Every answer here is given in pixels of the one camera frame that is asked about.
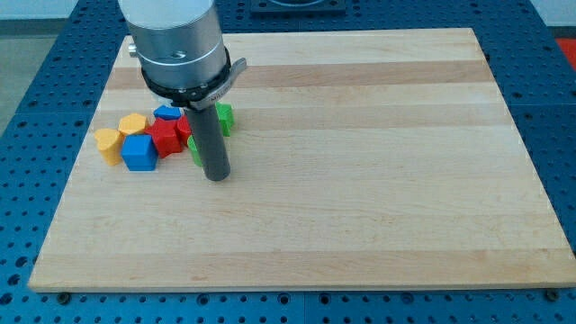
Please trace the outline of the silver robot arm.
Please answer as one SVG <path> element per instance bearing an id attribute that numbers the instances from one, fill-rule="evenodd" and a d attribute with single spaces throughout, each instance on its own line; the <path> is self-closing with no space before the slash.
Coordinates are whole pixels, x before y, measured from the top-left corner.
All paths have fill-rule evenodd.
<path id="1" fill-rule="evenodd" d="M 216 104 L 247 69 L 230 60 L 214 0 L 120 0 L 148 88 L 176 107 Z"/>

